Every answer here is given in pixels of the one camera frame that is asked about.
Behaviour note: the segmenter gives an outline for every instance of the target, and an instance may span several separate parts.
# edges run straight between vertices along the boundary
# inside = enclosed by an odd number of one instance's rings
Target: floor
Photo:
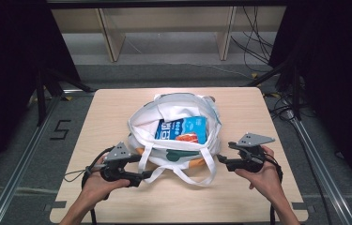
[[[260,35],[269,43],[276,37],[276,33]],[[235,33],[233,38],[243,46],[249,40],[243,33]],[[64,40],[82,81],[98,88],[186,85],[174,80],[141,84],[135,82],[135,79],[131,79],[135,83],[124,79],[124,76],[129,76],[130,71],[137,71],[132,78],[138,77],[138,69],[145,67],[151,69],[149,70],[152,73],[151,81],[161,76],[165,79],[166,76],[161,75],[159,68],[174,72],[175,69],[181,68],[179,65],[183,65],[185,70],[180,72],[207,76],[221,73],[226,74],[224,76],[229,79],[236,76],[240,80],[237,85],[247,83],[255,73],[260,75],[270,70],[270,67],[262,62],[262,58],[259,60],[246,54],[233,41],[230,43],[227,60],[219,60],[214,34],[211,33],[127,34],[121,55],[115,63],[109,61],[101,34],[65,34]],[[249,43],[251,50],[264,59],[268,57],[257,42],[249,40]],[[108,80],[110,82],[105,81],[106,77],[102,75],[108,71],[116,71],[117,76],[113,80]],[[236,85],[217,80],[207,84],[199,79],[201,78],[198,77],[191,85]],[[277,76],[263,83],[262,90],[274,93],[276,80]],[[2,224],[50,223],[50,210],[55,207],[55,196],[62,180],[53,177],[63,176],[75,142],[58,142],[54,139],[58,133],[48,130],[55,130],[59,121],[66,126],[69,120],[71,122],[68,124],[70,132],[67,140],[77,140],[93,97],[72,91],[75,88],[66,83],[63,85],[64,89],[68,90],[66,97],[72,100],[48,97],[47,102],[52,107],[49,111],[52,113],[50,120],[45,124],[45,130],[39,130],[36,128],[37,104],[31,97],[28,113],[14,133],[13,142],[8,145],[8,150],[0,155],[0,201],[3,191],[11,188],[14,191],[11,200],[5,202],[6,205],[0,205]],[[265,100],[269,109],[283,105],[277,97],[266,97]],[[301,111],[301,114],[303,117],[301,124],[293,121],[285,122],[275,114],[273,121],[310,213],[309,219],[304,224],[352,224],[352,172],[342,158],[334,155],[337,149],[322,128],[320,119],[314,117],[314,111],[307,108]],[[19,170],[20,160],[23,158],[26,158],[24,170],[14,173]],[[19,176],[19,179],[12,187],[8,185],[8,181],[14,176]]]

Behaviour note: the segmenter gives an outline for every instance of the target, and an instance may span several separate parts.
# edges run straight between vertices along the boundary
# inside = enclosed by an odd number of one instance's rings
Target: gray floor
[[[261,35],[271,42],[276,34]],[[240,43],[246,43],[246,36],[242,33],[233,36]],[[270,69],[262,62],[244,54],[233,42],[227,60],[220,61],[214,34],[211,33],[128,34],[116,63],[109,62],[101,34],[64,35],[64,38],[83,83],[95,88],[241,86],[251,80],[254,71],[249,68]],[[256,52],[261,51],[258,45],[250,48]],[[182,76],[190,80],[182,81],[179,79]],[[264,82],[261,88],[269,92],[274,90],[276,80],[275,76]],[[74,89],[66,83],[63,86],[64,89]],[[67,96],[72,98],[47,99],[48,105],[55,107],[39,136],[30,163],[25,172],[19,174],[20,182],[8,207],[5,208],[2,224],[50,224],[50,209],[54,207],[57,190],[93,98],[92,95],[79,92]],[[269,109],[273,109],[275,104],[277,107],[282,106],[278,100],[276,97],[265,97]],[[14,132],[8,150],[0,155],[0,194],[16,170],[25,149],[28,149],[29,141],[37,129],[36,101],[32,100],[26,110],[23,122]],[[309,108],[302,112],[303,125],[352,215],[352,171],[341,158],[334,156],[337,149],[326,130],[322,128],[320,119],[314,117],[314,112]],[[61,128],[69,130],[67,138],[62,141],[53,140],[62,135],[54,130],[58,122],[64,120],[66,122],[61,123]],[[318,186],[315,184],[297,132],[289,122],[279,117],[273,122],[310,212],[304,224],[329,224]],[[325,190],[324,198],[332,224],[343,224],[344,220],[335,207],[337,205]]]

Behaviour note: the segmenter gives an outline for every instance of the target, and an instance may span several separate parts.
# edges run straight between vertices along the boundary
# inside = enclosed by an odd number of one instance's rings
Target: cable
[[[84,172],[84,176],[83,176],[83,180],[82,180],[82,188],[83,188],[85,182],[87,181],[88,177],[90,176],[91,170],[94,168],[94,165],[96,165],[97,161],[98,161],[105,153],[110,152],[112,149],[113,149],[113,147],[112,147],[112,148],[107,148],[107,149],[103,150],[103,151],[93,160],[93,162],[91,163],[91,165],[85,168],[85,172]],[[91,215],[91,223],[92,223],[93,225],[96,225],[96,224],[97,224],[97,219],[96,219],[96,211],[94,210],[94,208],[92,208],[92,209],[90,210],[90,215]]]
[[[197,66],[197,67],[203,67],[203,68],[215,68],[219,71],[222,71],[222,72],[228,72],[228,73],[236,73],[236,74],[239,74],[239,75],[242,75],[243,77],[246,77],[250,80],[254,80],[254,78],[252,77],[249,77],[248,75],[244,74],[244,73],[241,73],[241,72],[236,72],[236,71],[231,71],[231,70],[226,70],[226,69],[223,69],[223,68],[219,68],[219,67],[214,67],[214,66],[211,66],[211,65],[202,65],[202,64],[187,64],[187,65],[191,65],[191,66]]]
[[[249,37],[244,31],[242,31],[242,34],[245,35],[246,37]],[[264,39],[255,39],[255,38],[252,37],[252,40],[254,40],[254,41],[256,41],[256,42],[262,41],[262,43],[263,43],[264,45],[267,45],[267,46],[270,47],[270,48],[272,48],[272,47],[274,46],[273,44],[269,43],[268,41],[266,41],[266,40],[264,40]]]
[[[65,173],[64,180],[66,180],[67,182],[73,182],[73,181],[76,180],[79,176],[81,176],[84,172],[85,172],[85,170],[79,170],[79,171],[75,171],[75,172],[68,172],[68,173]],[[79,173],[79,174],[78,174],[76,177],[74,177],[73,179],[68,180],[68,179],[67,179],[67,175],[70,175],[70,174],[73,174],[73,173]]]
[[[237,46],[242,49],[243,51],[249,53],[251,56],[253,56],[254,58],[260,60],[262,63],[264,64],[267,64],[268,61],[266,61],[266,58],[261,56],[260,54],[250,50],[250,49],[247,49],[245,46],[241,45],[239,42],[237,42],[234,37],[231,36],[231,39],[234,40],[234,42],[237,44]]]
[[[277,160],[275,159],[275,157],[267,154],[267,153],[264,153],[264,155],[266,156],[265,158],[265,161],[271,163],[272,165],[275,166],[276,168],[276,172],[278,174],[278,178],[279,178],[279,181],[280,183],[282,183],[283,181],[283,172],[282,172],[282,168],[281,166],[278,164]],[[275,208],[273,205],[271,205],[271,207],[269,208],[269,224],[270,225],[275,225]]]
[[[281,106],[277,108],[277,105],[279,104],[279,102],[281,101],[285,101],[285,99],[289,96],[290,94],[282,94],[282,97],[279,98],[277,100],[277,102],[275,102],[275,105],[273,107],[273,110],[268,110],[270,114],[272,114],[271,118],[272,120],[275,119],[276,117],[279,117],[281,120],[283,121],[289,121],[292,120],[294,118],[294,116],[292,118],[286,118],[283,116],[283,113],[289,111],[289,110],[293,110],[293,107],[290,104]]]
[[[260,61],[262,61],[266,65],[268,64],[268,59],[267,59],[266,54],[269,55],[269,53],[268,53],[266,47],[262,44],[260,35],[258,35],[258,28],[255,28],[255,27],[257,27],[257,12],[258,12],[257,7],[254,7],[254,23],[252,23],[248,13],[246,12],[246,8],[245,7],[243,7],[243,11],[245,12],[245,15],[246,15],[246,17],[247,17],[247,19],[249,21],[249,24],[251,25],[251,28],[252,28],[251,33],[248,35],[248,41],[246,42],[245,47],[241,48],[241,49],[245,50],[245,52],[243,54],[243,61],[244,61],[245,65],[246,65],[246,67],[248,67],[252,71],[268,72],[268,71],[263,71],[263,70],[254,69],[252,67],[249,67],[247,62],[246,62],[246,52],[251,53],[250,51],[246,51],[246,50],[248,50],[248,46],[249,46],[250,40],[253,39],[253,37],[252,37],[253,33],[255,33],[255,35],[258,37],[258,40],[259,40],[259,43],[260,43],[260,48],[261,48],[261,50],[262,50],[262,52],[264,54],[264,57],[262,57],[263,60],[260,60]]]

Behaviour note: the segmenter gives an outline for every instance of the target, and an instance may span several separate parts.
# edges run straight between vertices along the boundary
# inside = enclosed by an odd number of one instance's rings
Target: printed number
[[[59,120],[58,123],[56,124],[56,128],[54,130],[54,132],[64,132],[64,136],[62,138],[50,138],[50,140],[65,140],[67,138],[69,129],[60,129],[59,125],[62,122],[70,122],[70,120]]]

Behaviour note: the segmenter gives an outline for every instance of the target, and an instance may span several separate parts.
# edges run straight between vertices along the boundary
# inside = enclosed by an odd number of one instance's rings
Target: wrist
[[[60,224],[80,224],[88,211],[94,207],[94,205],[90,207],[85,203],[86,201],[84,200],[84,197],[79,196],[76,202],[70,207]]]
[[[270,200],[282,224],[299,224],[284,193],[274,195]]]

